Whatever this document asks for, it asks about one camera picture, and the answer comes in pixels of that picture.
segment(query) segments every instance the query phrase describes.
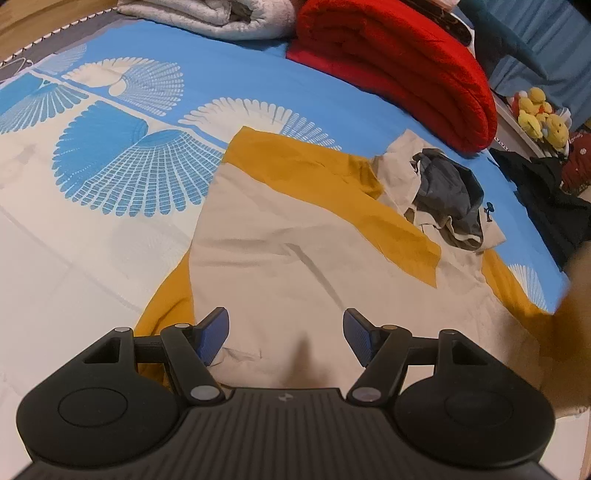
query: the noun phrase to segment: white blanket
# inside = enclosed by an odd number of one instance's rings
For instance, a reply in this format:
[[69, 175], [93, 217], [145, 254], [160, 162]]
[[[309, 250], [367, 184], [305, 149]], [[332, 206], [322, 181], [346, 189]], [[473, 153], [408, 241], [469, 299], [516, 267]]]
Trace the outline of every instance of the white blanket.
[[222, 40], [288, 37], [305, 0], [119, 0], [124, 15]]

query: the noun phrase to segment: yellow plush toy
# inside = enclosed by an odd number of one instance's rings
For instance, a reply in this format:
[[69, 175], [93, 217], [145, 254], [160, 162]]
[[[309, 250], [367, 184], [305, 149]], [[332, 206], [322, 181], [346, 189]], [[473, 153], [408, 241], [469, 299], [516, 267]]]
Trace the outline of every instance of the yellow plush toy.
[[517, 123], [519, 123], [519, 126], [523, 129], [523, 131], [534, 140], [540, 140], [544, 136], [542, 134], [542, 126], [540, 121], [525, 110], [519, 111]]
[[569, 129], [564, 121], [552, 113], [542, 124], [542, 133], [550, 145], [556, 150], [562, 150], [569, 141]]
[[554, 113], [552, 105], [550, 105], [546, 101], [546, 94], [541, 88], [532, 87], [530, 89], [530, 94], [528, 95], [528, 97], [531, 100], [532, 105], [536, 109], [536, 112], [533, 115], [537, 115], [538, 113], [546, 113], [550, 115], [551, 113]]
[[524, 90], [516, 93], [512, 108], [516, 117], [519, 116], [521, 110], [533, 116], [542, 115], [544, 119], [554, 112], [552, 105], [546, 101], [546, 94], [538, 87], [532, 87], [529, 93]]

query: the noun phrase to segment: red blanket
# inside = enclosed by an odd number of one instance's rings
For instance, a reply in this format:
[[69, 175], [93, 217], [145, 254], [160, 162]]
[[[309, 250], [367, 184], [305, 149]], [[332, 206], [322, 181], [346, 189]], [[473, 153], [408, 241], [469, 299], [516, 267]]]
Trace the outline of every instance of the red blanket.
[[296, 32], [287, 58], [391, 100], [458, 151], [491, 144], [496, 109], [480, 65], [400, 0], [308, 0]]

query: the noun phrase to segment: gray cloth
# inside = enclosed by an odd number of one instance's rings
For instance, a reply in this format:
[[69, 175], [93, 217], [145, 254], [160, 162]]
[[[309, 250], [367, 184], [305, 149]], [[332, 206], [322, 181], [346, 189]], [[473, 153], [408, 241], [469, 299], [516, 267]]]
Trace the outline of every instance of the gray cloth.
[[482, 238], [478, 209], [484, 191], [472, 171], [436, 148], [424, 148], [413, 161], [421, 174], [417, 207], [433, 215], [438, 223], [450, 218], [456, 232]]

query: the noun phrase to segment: logo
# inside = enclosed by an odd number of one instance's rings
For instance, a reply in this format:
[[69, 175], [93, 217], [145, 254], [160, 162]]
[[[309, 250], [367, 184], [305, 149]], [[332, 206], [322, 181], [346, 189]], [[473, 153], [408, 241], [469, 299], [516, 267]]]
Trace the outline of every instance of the logo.
[[281, 400], [283, 403], [287, 403], [290, 400], [293, 400], [294, 396], [291, 393], [284, 393], [283, 395], [279, 395], [277, 398]]

